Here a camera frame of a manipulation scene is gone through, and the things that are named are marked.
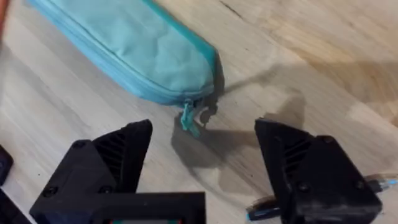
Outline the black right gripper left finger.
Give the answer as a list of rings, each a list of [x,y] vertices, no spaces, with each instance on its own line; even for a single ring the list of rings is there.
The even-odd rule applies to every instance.
[[[37,223],[93,223],[99,195],[136,193],[153,126],[129,123],[75,141],[29,210]]]

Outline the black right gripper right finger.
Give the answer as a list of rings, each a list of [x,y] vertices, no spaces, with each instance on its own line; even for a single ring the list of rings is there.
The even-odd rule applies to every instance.
[[[282,223],[371,223],[382,202],[337,140],[259,118],[254,130]]]

